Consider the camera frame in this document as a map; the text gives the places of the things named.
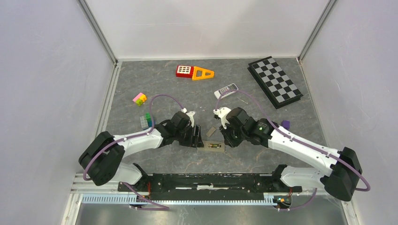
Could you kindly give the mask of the beige battery cover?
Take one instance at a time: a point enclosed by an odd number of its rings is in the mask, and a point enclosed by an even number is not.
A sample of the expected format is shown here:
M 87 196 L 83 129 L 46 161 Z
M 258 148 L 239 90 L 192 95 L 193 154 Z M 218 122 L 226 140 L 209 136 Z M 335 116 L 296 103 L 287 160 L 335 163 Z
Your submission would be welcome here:
M 206 132 L 206 136 L 207 136 L 207 137 L 211 137 L 215 131 L 216 131 L 216 128 L 215 128 L 215 127 L 211 127 L 211 128 Z

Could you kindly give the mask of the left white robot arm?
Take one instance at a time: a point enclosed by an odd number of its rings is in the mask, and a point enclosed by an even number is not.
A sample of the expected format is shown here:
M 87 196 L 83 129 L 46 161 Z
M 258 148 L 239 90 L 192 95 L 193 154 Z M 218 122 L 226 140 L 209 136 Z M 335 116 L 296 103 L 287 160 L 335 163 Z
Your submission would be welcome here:
M 181 110 L 172 119 L 154 127 L 128 135 L 111 135 L 101 132 L 80 156 L 78 162 L 84 169 L 83 179 L 102 186 L 110 181 L 130 184 L 136 191 L 147 186 L 147 177 L 135 164 L 122 160 L 132 154 L 158 149 L 173 142 L 185 147 L 202 147 L 200 126 L 194 123 L 195 112 Z

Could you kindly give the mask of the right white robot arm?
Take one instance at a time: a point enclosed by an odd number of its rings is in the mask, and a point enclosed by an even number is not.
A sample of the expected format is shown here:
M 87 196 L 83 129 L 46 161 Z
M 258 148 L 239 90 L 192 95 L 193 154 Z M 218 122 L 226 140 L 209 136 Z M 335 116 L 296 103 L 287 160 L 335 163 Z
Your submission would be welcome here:
M 276 191 L 287 187 L 322 188 L 329 195 L 349 202 L 362 174 L 362 168 L 354 150 L 344 147 L 337 150 L 296 136 L 282 126 L 265 118 L 255 120 L 240 107 L 222 107 L 213 111 L 220 119 L 220 132 L 224 142 L 237 147 L 243 141 L 253 145 L 278 150 L 307 164 L 309 168 L 279 165 L 273 172 L 271 186 Z

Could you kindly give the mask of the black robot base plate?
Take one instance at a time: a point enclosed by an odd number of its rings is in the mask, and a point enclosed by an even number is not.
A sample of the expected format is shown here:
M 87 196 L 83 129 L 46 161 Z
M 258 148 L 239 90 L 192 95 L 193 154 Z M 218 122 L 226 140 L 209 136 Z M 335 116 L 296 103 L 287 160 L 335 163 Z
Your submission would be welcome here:
M 264 193 L 301 193 L 268 173 L 154 173 L 132 188 L 150 200 L 260 200 Z

